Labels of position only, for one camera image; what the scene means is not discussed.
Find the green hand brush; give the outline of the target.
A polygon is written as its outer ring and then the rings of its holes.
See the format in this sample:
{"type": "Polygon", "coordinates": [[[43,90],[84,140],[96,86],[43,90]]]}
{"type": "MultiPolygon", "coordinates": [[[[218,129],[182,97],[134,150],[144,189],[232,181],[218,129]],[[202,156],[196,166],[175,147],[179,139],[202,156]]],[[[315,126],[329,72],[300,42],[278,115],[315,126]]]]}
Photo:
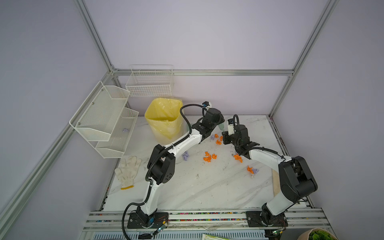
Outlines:
{"type": "Polygon", "coordinates": [[[223,132],[224,129],[225,129],[225,122],[220,123],[220,124],[218,125],[218,127],[219,127],[220,131],[223,132]]]}

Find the green plastic dustpan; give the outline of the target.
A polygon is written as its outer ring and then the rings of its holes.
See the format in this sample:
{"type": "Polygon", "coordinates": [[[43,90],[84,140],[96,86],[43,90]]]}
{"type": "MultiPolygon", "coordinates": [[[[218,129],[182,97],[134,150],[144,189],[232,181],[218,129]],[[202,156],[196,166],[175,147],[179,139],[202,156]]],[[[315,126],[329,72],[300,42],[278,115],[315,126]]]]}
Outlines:
{"type": "Polygon", "coordinates": [[[192,133],[192,126],[191,123],[187,121],[187,127],[188,127],[188,134],[192,133]]]}

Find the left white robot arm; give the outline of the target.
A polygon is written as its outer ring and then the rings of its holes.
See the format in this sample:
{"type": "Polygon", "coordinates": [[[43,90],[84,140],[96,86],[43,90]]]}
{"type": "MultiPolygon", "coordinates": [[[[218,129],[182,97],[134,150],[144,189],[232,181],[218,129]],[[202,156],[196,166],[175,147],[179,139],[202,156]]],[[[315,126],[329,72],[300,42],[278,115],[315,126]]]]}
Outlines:
{"type": "Polygon", "coordinates": [[[176,160],[191,147],[210,137],[213,130],[224,123],[225,119],[221,111],[215,108],[200,107],[205,110],[205,115],[193,125],[185,117],[183,113],[185,107],[182,107],[180,112],[187,123],[187,133],[173,143],[154,147],[145,176],[145,180],[149,183],[147,195],[136,210],[142,220],[154,217],[158,209],[160,189],[174,176],[176,160]]]}

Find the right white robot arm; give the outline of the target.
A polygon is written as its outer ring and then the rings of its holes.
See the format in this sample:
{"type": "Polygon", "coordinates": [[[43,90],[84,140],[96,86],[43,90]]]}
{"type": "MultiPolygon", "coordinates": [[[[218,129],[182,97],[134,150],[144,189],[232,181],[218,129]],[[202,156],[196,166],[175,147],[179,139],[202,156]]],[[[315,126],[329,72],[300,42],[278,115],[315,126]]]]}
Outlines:
{"type": "Polygon", "coordinates": [[[272,226],[283,213],[299,200],[317,191],[317,182],[303,157],[280,155],[250,140],[245,125],[228,121],[228,130],[222,132],[224,144],[232,144],[239,156],[258,161],[279,174],[280,191],[262,206],[261,224],[272,226]]]}

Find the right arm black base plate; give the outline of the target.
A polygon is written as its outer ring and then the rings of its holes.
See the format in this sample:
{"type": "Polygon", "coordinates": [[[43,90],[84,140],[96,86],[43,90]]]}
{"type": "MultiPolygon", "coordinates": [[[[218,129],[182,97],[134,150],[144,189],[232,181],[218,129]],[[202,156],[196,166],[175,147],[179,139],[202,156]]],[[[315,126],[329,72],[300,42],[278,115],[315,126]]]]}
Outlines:
{"type": "Polygon", "coordinates": [[[288,225],[285,214],[272,215],[267,204],[263,204],[260,211],[247,211],[246,219],[249,227],[286,227],[288,225]]]}

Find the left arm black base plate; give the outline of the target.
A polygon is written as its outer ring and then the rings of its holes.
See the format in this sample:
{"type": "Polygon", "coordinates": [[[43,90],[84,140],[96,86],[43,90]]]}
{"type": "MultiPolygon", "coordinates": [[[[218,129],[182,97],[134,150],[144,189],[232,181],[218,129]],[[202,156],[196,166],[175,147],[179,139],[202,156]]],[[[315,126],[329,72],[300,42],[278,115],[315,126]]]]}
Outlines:
{"type": "Polygon", "coordinates": [[[169,220],[169,213],[158,212],[147,215],[143,212],[141,207],[129,213],[129,220],[126,225],[128,229],[158,229],[167,223],[169,220]]]}

